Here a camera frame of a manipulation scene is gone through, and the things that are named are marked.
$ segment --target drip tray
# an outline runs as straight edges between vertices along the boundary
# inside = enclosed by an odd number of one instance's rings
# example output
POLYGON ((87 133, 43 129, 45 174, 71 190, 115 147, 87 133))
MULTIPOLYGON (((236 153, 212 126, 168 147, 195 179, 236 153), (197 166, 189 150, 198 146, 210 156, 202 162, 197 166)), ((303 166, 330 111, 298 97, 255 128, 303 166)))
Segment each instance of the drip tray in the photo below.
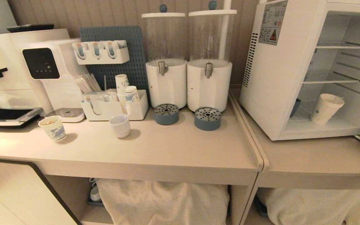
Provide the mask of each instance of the drip tray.
POLYGON ((0 108, 0 127, 25 127, 42 112, 42 108, 0 108))
POLYGON ((59 108, 45 115, 45 117, 51 116, 61 116, 62 122, 65 123, 75 123, 85 118, 82 108, 59 108))

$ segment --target blue knob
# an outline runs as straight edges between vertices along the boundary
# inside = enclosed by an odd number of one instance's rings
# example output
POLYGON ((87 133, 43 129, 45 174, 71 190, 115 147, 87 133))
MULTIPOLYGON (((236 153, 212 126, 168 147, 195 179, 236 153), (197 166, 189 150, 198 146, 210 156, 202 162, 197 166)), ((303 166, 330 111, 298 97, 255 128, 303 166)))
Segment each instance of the blue knob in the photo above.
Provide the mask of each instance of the blue knob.
POLYGON ((162 4, 162 5, 159 6, 159 11, 161 13, 165 13, 165 12, 168 11, 168 7, 165 4, 162 4))
POLYGON ((210 1, 208 4, 209 10, 215 10, 217 6, 218 4, 216 3, 216 1, 210 1))

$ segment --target white dispenser base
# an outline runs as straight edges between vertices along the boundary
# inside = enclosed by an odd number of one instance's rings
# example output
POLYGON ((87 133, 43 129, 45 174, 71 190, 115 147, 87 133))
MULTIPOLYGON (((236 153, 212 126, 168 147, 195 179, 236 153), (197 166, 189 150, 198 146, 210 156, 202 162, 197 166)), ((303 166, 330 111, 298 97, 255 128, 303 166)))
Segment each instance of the white dispenser base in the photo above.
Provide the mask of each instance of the white dispenser base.
POLYGON ((111 58, 108 55, 108 51, 106 49, 101 50, 101 58, 97 59, 93 57, 92 50, 86 49, 84 50, 84 54, 86 55, 86 59, 81 59, 78 57, 76 51, 74 52, 74 56, 76 57, 77 63, 79 65, 88 65, 88 64, 123 64, 130 60, 129 49, 127 47, 120 48, 115 50, 116 58, 111 58))
MULTIPOLYGON (((140 100, 137 102, 127 102, 131 113, 127 115, 129 120, 138 121, 143 120, 148 111, 148 100, 146 90, 137 90, 140 100)), ((101 114, 94 113, 91 104, 88 102, 81 102, 83 111, 86 114, 88 121, 109 121, 112 117, 118 115, 126 115, 122 110, 120 102, 100 102, 101 114)))
POLYGON ((151 105, 174 104, 183 108, 187 104, 187 61, 178 66, 170 66, 170 60, 162 60, 169 66, 164 76, 159 67, 146 63, 151 105))
POLYGON ((209 60, 213 63, 214 69, 208 79, 205 76, 205 68, 195 66, 199 62, 200 60, 194 60, 187 63, 188 108, 194 112, 202 107, 211 107, 223 112, 227 105, 233 64, 224 60, 209 60))

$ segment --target metal spigot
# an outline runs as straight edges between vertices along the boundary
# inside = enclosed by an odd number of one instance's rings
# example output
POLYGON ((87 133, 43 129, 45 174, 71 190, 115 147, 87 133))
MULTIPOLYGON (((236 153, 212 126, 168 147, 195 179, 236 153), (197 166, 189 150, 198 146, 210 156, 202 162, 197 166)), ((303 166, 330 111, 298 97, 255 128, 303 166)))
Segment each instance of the metal spigot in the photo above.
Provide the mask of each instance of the metal spigot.
POLYGON ((166 65, 164 61, 158 62, 157 65, 159 66, 159 74, 164 76, 165 73, 169 71, 169 67, 166 65))
POLYGON ((212 72, 213 72, 213 64, 212 63, 206 63, 205 65, 205 76, 207 79, 210 78, 210 76, 212 76, 212 72))

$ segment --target coffee machine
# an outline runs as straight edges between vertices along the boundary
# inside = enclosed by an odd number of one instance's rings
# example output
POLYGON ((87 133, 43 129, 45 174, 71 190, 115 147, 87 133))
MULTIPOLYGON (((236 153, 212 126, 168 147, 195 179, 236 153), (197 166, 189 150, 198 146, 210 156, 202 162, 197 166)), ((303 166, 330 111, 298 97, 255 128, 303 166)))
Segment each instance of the coffee machine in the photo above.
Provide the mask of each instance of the coffee machine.
POLYGON ((85 118, 80 102, 82 92, 76 79, 88 74, 85 65, 79 65, 73 54, 73 43, 80 38, 53 40, 25 44, 23 57, 30 76, 44 85, 53 111, 46 117, 61 116, 65 123, 75 123, 85 118))
POLYGON ((68 39, 66 29, 0 34, 0 126, 23 127, 53 110, 40 81, 29 75, 23 45, 68 39))

